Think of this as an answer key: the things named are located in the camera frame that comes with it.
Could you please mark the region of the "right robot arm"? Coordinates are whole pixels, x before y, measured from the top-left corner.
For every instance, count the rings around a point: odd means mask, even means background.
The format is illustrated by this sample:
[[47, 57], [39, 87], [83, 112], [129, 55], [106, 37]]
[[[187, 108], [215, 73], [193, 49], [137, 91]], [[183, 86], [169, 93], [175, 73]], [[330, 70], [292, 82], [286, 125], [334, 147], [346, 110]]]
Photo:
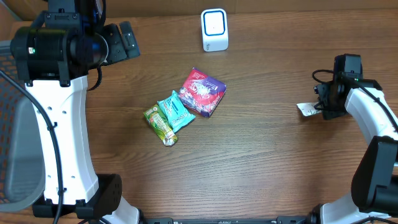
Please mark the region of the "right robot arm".
[[397, 218], [397, 116], [385, 101], [376, 80], [363, 77], [360, 55], [334, 59], [332, 80], [314, 87], [314, 109], [330, 120], [346, 114], [357, 122], [368, 145], [351, 181], [351, 191], [340, 199], [317, 205], [307, 223], [395, 223]]

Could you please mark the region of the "teal wet wipes pack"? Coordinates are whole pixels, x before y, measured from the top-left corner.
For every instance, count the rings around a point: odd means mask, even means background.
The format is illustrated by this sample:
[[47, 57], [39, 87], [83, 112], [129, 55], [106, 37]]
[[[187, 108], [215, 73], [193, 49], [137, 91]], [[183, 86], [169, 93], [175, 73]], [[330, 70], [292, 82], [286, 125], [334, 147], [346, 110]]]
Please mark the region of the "teal wet wipes pack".
[[166, 115], [167, 121], [174, 133], [177, 133], [181, 128], [190, 124], [195, 119], [195, 115], [186, 109], [175, 90], [172, 91], [170, 97], [158, 101], [157, 104], [164, 115]]

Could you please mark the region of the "white tube gold cap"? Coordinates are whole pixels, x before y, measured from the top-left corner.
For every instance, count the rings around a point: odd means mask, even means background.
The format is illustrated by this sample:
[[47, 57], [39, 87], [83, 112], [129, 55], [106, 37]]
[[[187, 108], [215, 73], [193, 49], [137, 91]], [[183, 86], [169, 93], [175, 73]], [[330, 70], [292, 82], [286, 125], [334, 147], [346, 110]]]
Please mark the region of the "white tube gold cap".
[[322, 111], [316, 109], [317, 103], [298, 103], [296, 104], [298, 110], [301, 112], [302, 116], [309, 117], [316, 114], [320, 114]]

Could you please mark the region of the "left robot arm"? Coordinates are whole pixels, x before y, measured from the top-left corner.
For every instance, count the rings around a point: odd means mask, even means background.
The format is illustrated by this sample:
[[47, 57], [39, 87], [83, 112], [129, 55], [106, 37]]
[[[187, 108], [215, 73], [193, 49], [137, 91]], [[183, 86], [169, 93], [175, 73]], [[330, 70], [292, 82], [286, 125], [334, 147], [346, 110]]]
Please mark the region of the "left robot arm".
[[88, 72], [114, 63], [104, 1], [49, 1], [47, 10], [11, 40], [21, 92], [32, 102], [45, 166], [36, 217], [74, 213], [97, 223], [144, 222], [122, 195], [117, 174], [94, 170], [86, 125]]

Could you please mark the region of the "green noodle snack pack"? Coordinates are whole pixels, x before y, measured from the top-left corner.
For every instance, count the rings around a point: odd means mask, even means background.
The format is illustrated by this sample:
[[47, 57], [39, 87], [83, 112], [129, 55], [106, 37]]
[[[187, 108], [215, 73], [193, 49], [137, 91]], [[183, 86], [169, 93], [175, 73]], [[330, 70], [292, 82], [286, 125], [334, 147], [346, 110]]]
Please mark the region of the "green noodle snack pack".
[[178, 137], [169, 125], [167, 117], [158, 105], [150, 107], [147, 111], [143, 112], [143, 114], [165, 146], [173, 146], [178, 141]]

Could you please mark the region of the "red purple snack package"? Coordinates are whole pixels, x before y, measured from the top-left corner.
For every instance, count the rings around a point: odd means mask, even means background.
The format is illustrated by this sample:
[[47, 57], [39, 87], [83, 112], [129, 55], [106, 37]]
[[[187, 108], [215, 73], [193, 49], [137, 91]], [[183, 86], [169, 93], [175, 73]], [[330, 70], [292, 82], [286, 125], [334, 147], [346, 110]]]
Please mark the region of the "red purple snack package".
[[203, 117], [210, 117], [225, 91], [225, 83], [192, 68], [178, 92], [178, 97], [186, 107], [197, 111]]

